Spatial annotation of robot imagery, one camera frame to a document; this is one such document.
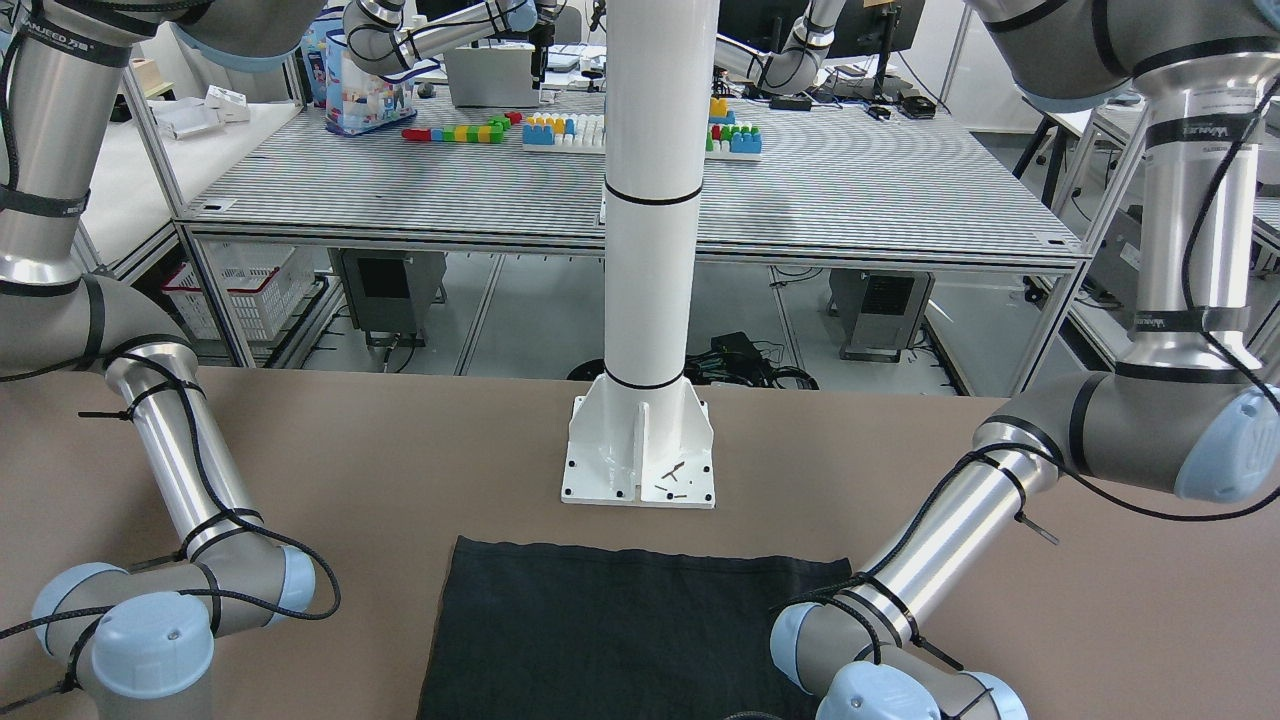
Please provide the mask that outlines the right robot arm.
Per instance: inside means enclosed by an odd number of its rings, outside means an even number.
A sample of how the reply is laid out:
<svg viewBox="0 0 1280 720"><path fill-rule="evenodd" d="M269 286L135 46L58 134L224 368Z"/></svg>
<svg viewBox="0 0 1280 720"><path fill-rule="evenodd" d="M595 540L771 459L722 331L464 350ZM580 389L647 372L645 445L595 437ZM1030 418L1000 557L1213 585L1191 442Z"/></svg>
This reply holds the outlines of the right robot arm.
<svg viewBox="0 0 1280 720"><path fill-rule="evenodd" d="M132 286L86 272L73 245L91 181L134 47L173 26L227 67L291 59L320 1L19 1L3 54L3 380L14 400L35 400L55 378L100 375L120 400L115 419L140 437L137 451L91 439L3 442L3 484L26 471L49 482L27 500L69 500L68 511L3 515L3 538L50 530L69 547L90 505L106 529L154 530L125 502L156 487L177 547L133 568L86 562L55 575L29 620L4 638L33 633L63 667L60 691L83 691L101 719L210 719L215 643L284 619L323 620L311 607L324 577L308 546L270 530L253 506L198 382L198 359L169 313Z"/></svg>

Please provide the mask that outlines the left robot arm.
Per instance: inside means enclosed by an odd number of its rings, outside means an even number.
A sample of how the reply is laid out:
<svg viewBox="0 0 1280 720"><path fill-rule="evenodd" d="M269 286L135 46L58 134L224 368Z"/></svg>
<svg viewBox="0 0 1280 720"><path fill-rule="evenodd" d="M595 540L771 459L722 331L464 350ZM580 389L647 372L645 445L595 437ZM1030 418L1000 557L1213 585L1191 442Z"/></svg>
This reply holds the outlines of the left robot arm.
<svg viewBox="0 0 1280 720"><path fill-rule="evenodd" d="M1277 459L1277 388L1245 346L1254 182L1277 92L1275 1L975 1L1025 96L1075 111L1133 88L1146 191L1132 346L1112 372L1012 396L897 538L776 618L776 667L820 719L1024 719L1005 682L922 621L1029 497L1061 477L1235 503Z"/></svg>

